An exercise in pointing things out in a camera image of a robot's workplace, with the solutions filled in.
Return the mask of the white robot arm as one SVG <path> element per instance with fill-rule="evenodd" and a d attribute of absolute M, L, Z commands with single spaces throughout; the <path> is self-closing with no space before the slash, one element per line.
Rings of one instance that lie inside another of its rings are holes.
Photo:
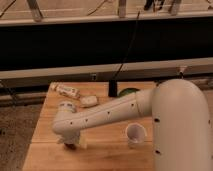
<path fill-rule="evenodd" d="M 78 113 L 59 112 L 52 130 L 71 142 L 82 130 L 144 117 L 152 119 L 154 171 L 213 171 L 208 102 L 188 80 L 167 80 Z"/>

